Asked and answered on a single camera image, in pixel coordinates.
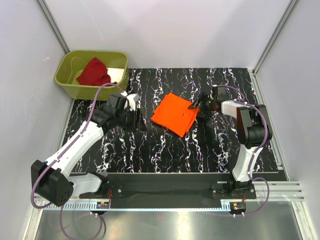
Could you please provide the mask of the orange t shirt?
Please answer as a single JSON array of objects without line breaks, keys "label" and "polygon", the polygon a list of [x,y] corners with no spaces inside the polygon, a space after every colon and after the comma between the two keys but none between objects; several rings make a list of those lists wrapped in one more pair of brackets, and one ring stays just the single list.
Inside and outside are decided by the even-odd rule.
[{"label": "orange t shirt", "polygon": [[191,102],[169,93],[154,110],[150,120],[183,138],[200,112],[198,107],[189,109],[191,104]]}]

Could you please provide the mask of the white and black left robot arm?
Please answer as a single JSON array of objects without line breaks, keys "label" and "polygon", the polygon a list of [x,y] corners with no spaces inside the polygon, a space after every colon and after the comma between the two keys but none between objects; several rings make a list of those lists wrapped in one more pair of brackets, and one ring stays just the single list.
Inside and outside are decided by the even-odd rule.
[{"label": "white and black left robot arm", "polygon": [[71,176],[71,172],[83,155],[109,131],[120,127],[137,132],[145,129],[140,99],[136,93],[113,93],[107,102],[93,106],[88,119],[61,149],[45,161],[36,160],[31,165],[32,190],[30,200],[35,203],[35,194],[57,207],[63,206],[71,197],[92,194],[103,198],[108,193],[107,177],[101,173],[86,173]]}]

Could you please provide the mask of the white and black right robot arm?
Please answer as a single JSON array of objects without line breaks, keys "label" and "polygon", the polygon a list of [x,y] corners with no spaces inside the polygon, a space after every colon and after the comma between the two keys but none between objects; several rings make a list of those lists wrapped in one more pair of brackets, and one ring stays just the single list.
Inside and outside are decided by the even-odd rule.
[{"label": "white and black right robot arm", "polygon": [[266,106],[248,103],[244,94],[233,86],[213,85],[210,94],[202,92],[188,109],[198,109],[203,117],[217,112],[236,120],[240,151],[231,173],[233,182],[227,185],[227,192],[230,197],[239,198],[245,192],[243,183],[253,180],[260,152],[273,137]]}]

